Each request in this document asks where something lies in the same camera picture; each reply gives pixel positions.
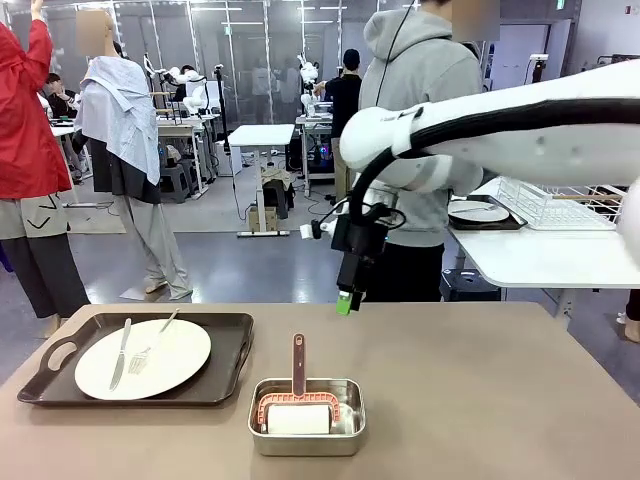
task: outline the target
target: white wire rack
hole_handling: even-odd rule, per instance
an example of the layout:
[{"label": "white wire rack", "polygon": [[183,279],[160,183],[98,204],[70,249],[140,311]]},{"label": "white wire rack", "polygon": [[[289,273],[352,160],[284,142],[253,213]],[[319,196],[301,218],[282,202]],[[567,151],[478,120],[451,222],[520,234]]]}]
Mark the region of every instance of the white wire rack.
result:
[{"label": "white wire rack", "polygon": [[625,192],[609,186],[543,187],[502,178],[498,200],[537,230],[615,230]]}]

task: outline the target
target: beige tabletop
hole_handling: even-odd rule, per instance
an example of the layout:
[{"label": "beige tabletop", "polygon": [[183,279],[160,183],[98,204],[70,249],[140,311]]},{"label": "beige tabletop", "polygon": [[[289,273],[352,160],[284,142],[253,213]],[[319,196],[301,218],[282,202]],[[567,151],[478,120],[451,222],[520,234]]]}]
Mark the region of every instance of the beige tabletop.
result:
[{"label": "beige tabletop", "polygon": [[[89,306],[53,339],[102,311]],[[3,479],[640,478],[640,411],[562,325],[533,304],[364,305],[351,317],[314,305],[183,305],[246,312],[252,354],[222,409],[44,409],[17,392],[51,344],[0,389]],[[307,337],[309,376],[351,378],[368,424],[352,458],[267,458],[253,450],[254,386],[290,375],[289,344]]]}]

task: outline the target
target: lint roller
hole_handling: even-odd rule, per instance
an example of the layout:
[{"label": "lint roller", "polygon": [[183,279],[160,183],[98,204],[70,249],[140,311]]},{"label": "lint roller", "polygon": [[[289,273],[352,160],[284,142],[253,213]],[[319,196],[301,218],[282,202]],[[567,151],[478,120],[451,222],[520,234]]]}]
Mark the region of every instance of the lint roller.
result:
[{"label": "lint roller", "polygon": [[292,393],[265,395],[258,405],[258,425],[271,435],[328,435],[340,421],[340,403],[326,392],[307,392],[304,335],[293,336]]}]

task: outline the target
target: desk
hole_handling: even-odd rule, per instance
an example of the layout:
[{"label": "desk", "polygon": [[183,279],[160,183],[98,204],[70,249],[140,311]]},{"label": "desk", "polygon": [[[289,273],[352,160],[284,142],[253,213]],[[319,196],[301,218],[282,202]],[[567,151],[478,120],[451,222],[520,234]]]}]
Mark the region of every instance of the desk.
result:
[{"label": "desk", "polygon": [[[64,204],[65,208],[97,208],[99,205],[97,203],[86,202],[81,203],[78,198],[78,192],[76,191],[75,184],[73,183],[73,178],[71,178],[71,170],[69,169],[69,162],[66,161],[67,154],[64,151],[64,147],[62,146],[62,141],[60,140],[62,137],[67,137],[67,141],[71,142],[71,135],[73,135],[74,128],[73,127],[51,127],[51,132],[53,136],[56,137],[56,142],[58,143],[58,148],[60,148],[60,153],[62,153],[62,158],[65,159],[65,164],[67,165],[67,172],[69,173],[69,181],[71,182],[71,195],[73,196],[73,203]],[[85,152],[85,157],[87,158],[87,163],[89,166],[89,174],[83,175],[82,179],[86,180],[87,178],[91,178],[93,173],[91,173],[91,158],[87,152],[86,146],[83,147]]]},{"label": "desk", "polygon": [[[16,400],[44,351],[92,316],[176,307],[254,318],[238,391],[221,408],[44,409]],[[253,389],[291,376],[296,332],[307,338],[310,376],[362,388],[368,435],[354,457],[254,452]],[[7,480],[630,480],[638,445],[640,409],[534,304],[363,304],[350,318],[333,305],[91,305],[0,388]]]},{"label": "desk", "polygon": [[304,175],[304,196],[311,195],[311,180],[331,180],[335,179],[335,173],[309,173],[309,145],[307,135],[330,134],[333,115],[328,114],[322,117],[307,118],[302,115],[296,118],[296,125],[302,128],[302,173]]},{"label": "desk", "polygon": [[[499,179],[474,194],[497,196]],[[487,281],[507,288],[562,291],[558,318],[568,318],[578,289],[640,288],[640,270],[615,231],[462,232],[450,229],[464,256]]]},{"label": "desk", "polygon": [[[176,120],[170,120],[167,118],[158,118],[158,137],[166,137],[166,138],[190,138],[193,142],[193,157],[194,164],[196,167],[196,175],[198,175],[198,193],[194,195],[194,200],[200,198],[207,190],[209,190],[208,185],[204,185],[202,182],[202,172],[200,168],[200,155],[198,154],[198,145],[197,136],[204,131],[204,124],[206,122],[212,122],[214,119],[218,118],[220,115],[203,115],[202,118],[182,118]],[[209,142],[209,152],[215,151],[211,150],[211,142]]]},{"label": "desk", "polygon": [[267,162],[271,161],[271,147],[289,145],[293,136],[293,125],[242,125],[229,135],[232,147],[254,147],[256,167],[256,197],[258,202],[259,232],[238,232],[239,237],[274,237],[289,235],[289,232],[267,232],[267,220],[264,209],[264,193],[262,190],[262,167],[260,165],[260,149],[267,149]]}]

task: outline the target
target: gray hoodie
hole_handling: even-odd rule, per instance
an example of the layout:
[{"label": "gray hoodie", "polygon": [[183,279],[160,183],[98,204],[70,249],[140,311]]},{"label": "gray hoodie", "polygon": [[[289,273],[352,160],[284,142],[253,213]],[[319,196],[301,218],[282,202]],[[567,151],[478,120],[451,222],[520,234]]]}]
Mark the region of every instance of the gray hoodie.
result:
[{"label": "gray hoodie", "polygon": [[[393,37],[404,10],[376,13],[364,29],[375,59],[360,90],[360,108],[376,106],[378,89]],[[464,45],[451,40],[451,23],[422,10],[411,12],[393,46],[377,106],[404,110],[425,102],[440,102],[482,91],[478,59]],[[454,161],[446,189],[430,194],[402,191],[398,207],[407,223],[389,234],[389,242],[411,247],[444,243],[451,192],[466,195],[480,185],[482,169]]]}]

